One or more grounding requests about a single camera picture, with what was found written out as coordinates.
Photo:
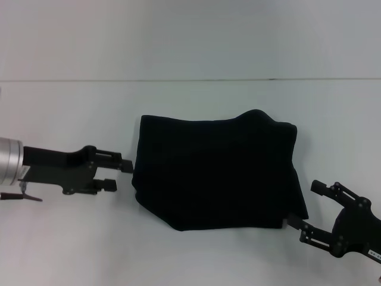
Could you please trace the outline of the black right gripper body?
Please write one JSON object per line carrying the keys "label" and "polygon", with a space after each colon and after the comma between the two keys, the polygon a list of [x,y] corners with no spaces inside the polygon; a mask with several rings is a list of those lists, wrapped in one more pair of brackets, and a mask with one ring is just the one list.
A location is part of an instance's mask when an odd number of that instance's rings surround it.
{"label": "black right gripper body", "polygon": [[380,263],[380,219],[372,213],[371,201],[365,197],[344,207],[332,229],[331,255],[341,258],[350,252]]}

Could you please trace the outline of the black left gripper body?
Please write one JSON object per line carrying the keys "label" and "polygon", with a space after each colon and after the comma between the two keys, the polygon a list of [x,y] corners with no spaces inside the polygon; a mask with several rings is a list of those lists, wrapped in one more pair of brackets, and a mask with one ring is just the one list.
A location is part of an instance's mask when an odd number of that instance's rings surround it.
{"label": "black left gripper body", "polygon": [[65,153],[34,147],[24,147],[23,166],[29,169],[22,182],[57,185],[63,194],[98,193],[94,183],[96,173],[95,151],[93,146]]}

